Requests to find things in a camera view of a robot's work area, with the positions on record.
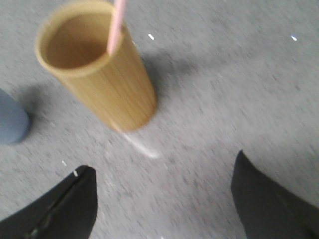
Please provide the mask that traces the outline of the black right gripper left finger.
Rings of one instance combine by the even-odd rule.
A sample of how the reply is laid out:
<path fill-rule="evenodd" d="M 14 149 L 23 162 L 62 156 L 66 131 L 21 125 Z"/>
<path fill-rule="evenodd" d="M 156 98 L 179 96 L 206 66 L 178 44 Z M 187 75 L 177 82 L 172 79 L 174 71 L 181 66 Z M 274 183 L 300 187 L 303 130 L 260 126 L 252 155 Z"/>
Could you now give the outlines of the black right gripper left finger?
<path fill-rule="evenodd" d="M 98 211 L 96 171 L 81 165 L 51 190 L 1 220 L 2 239 L 87 239 Z"/>

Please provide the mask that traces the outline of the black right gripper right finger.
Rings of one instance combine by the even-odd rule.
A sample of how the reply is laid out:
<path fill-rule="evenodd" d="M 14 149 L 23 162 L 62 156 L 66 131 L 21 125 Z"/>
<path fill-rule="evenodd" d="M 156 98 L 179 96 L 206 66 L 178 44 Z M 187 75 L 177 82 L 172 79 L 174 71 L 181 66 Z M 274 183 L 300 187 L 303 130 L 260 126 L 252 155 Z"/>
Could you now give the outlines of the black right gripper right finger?
<path fill-rule="evenodd" d="M 234 165 L 231 193 L 249 239 L 317 239 L 319 210 L 259 171 L 243 151 Z"/>

